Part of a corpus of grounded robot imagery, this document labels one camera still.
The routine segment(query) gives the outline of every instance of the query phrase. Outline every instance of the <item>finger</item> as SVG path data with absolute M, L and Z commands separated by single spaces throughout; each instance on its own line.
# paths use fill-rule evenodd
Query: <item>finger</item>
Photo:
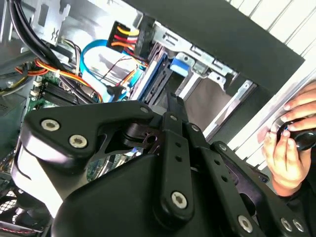
M 295 172 L 295 170 L 301 169 L 301 162 L 298 156 L 296 143 L 294 139 L 289 138 L 287 140 L 286 149 L 286 169 L 289 173 Z
M 316 89 L 316 81 L 310 83 L 309 85 L 305 86 L 302 90 L 300 90 L 300 92 L 298 92 L 298 94 L 296 96 L 299 96 L 301 94 L 306 93 L 307 91 L 310 90 L 315 90 Z
M 272 171 L 274 169 L 274 152 L 277 143 L 277 135 L 273 132 L 268 132 L 263 143 L 263 153 L 267 161 L 269 169 Z
M 312 162 L 311 152 L 312 152 L 311 149 L 300 152 L 301 164 L 307 172 L 311 167 L 311 162 Z
M 301 105 L 294 110 L 284 114 L 281 117 L 283 122 L 292 121 L 295 119 L 304 118 L 306 116 L 310 116 L 316 113 L 316 101 L 311 102 L 305 105 Z
M 280 174 L 286 172 L 286 149 L 287 139 L 290 137 L 290 132 L 285 130 L 276 145 L 274 153 L 275 172 Z
M 288 126 L 290 131 L 301 131 L 316 128 L 316 116 L 305 118 Z
M 285 110 L 291 110 L 293 108 L 296 108 L 300 105 L 304 105 L 310 102 L 316 101 L 316 89 L 307 91 L 294 99 L 290 100 L 288 103 L 284 105 Z

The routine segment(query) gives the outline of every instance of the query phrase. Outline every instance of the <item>hand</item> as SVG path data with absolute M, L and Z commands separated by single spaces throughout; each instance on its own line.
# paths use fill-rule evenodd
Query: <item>hand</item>
M 298 154 L 296 143 L 285 130 L 277 144 L 277 135 L 268 132 L 263 153 L 272 172 L 272 185 L 283 197 L 294 194 L 301 188 L 311 167 L 311 149 Z
M 288 127 L 289 131 L 300 131 L 316 128 L 316 81 L 306 86 L 298 95 L 284 105 L 290 112 L 281 117 L 283 122 L 305 118 Z

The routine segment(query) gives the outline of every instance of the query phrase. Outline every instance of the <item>cable bundle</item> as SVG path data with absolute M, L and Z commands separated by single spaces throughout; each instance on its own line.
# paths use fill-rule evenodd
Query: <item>cable bundle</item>
M 34 33 L 29 25 L 21 6 L 21 0 L 7 0 L 9 3 L 9 11 L 13 27 L 21 39 L 21 41 L 34 53 L 43 63 L 52 65 L 57 70 L 66 71 L 62 63 L 55 54 L 44 44 Z M 81 101 L 86 104 L 95 103 L 81 87 L 65 76 L 59 77 L 61 82 L 65 84 Z

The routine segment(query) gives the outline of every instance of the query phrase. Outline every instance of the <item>yellow wire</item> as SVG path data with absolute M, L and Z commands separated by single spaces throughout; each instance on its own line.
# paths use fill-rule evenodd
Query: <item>yellow wire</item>
M 14 84 L 12 86 L 12 88 L 16 88 L 22 81 L 24 81 L 25 77 L 23 77 L 22 79 L 20 79 L 16 84 Z
M 139 35 L 139 30 L 136 30 L 136 31 L 125 31 L 119 26 L 118 26 L 118 31 L 121 32 L 122 34 L 128 35 L 128 36 L 138 36 Z
M 42 62 L 40 62 L 39 60 L 37 60 L 37 64 L 39 64 L 42 68 L 45 68 L 46 70 L 49 70 L 53 73 L 57 72 L 57 69 L 53 68 L 53 67 L 50 67 L 48 65 L 44 65 Z M 81 79 L 80 77 L 76 76 L 76 75 L 72 75 L 70 73 L 66 73 L 66 72 L 63 72 L 63 71 L 60 71 L 59 73 L 60 75 L 63 75 L 65 77 L 68 77 L 68 78 L 71 78 L 73 80 L 76 80 L 76 81 L 79 81 L 81 84 L 85 85 L 85 86 L 88 86 L 90 87 L 83 79 Z M 100 102 L 103 102 L 103 99 L 101 97 L 101 95 L 99 93 L 97 93 L 98 97 L 99 97 L 99 100 Z

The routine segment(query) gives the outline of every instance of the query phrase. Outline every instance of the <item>red wire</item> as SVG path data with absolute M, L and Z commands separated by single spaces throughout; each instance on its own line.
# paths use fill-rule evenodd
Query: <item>red wire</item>
M 7 228 L 0 228 L 0 230 L 12 232 L 12 233 L 17 233 L 17 234 L 31 234 L 31 233 L 36 232 L 36 231 L 15 231 L 15 230 L 7 229 Z
M 136 43 L 137 42 L 136 39 L 133 39 L 133 40 L 125 39 L 125 38 L 117 36 L 117 35 L 115 35 L 114 38 L 116 38 L 117 40 L 120 40 L 122 42 L 126 42 L 126 43 Z

